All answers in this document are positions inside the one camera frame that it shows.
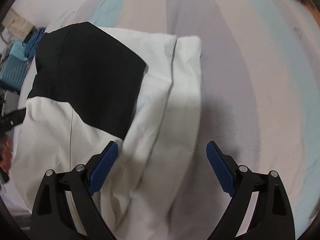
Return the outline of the person's left hand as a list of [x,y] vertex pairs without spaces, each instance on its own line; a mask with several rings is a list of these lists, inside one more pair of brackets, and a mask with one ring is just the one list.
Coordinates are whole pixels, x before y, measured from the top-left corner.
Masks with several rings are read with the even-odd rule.
[[1,135],[1,169],[8,173],[11,168],[12,152],[11,138],[6,134]]

